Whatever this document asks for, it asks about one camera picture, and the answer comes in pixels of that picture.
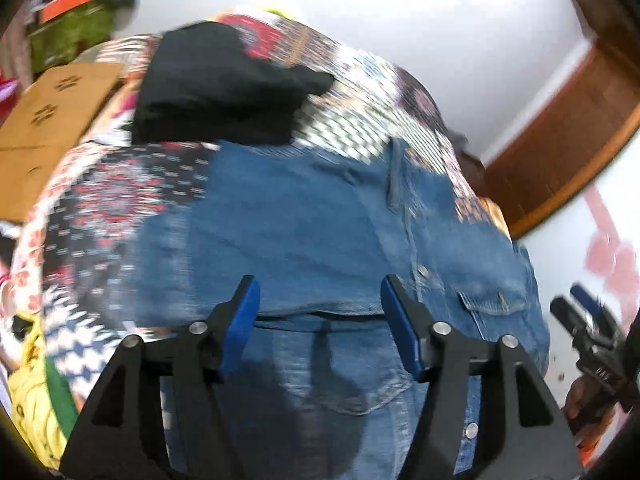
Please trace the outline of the person's right hand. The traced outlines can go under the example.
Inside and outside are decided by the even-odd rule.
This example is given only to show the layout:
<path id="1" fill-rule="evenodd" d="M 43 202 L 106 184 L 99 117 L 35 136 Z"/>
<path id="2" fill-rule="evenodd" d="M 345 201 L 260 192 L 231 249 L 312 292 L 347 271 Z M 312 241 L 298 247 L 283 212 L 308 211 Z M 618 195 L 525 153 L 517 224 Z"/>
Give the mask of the person's right hand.
<path id="1" fill-rule="evenodd" d="M 572 383 L 563 406 L 566 418 L 573 420 L 579 417 L 598 390 L 598 383 L 591 377 L 582 375 L 577 378 Z M 611 425 L 614 415 L 615 408 L 607 408 L 597 422 L 592 422 L 578 431 L 576 443 L 580 452 L 592 452 L 597 447 L 608 426 Z"/>

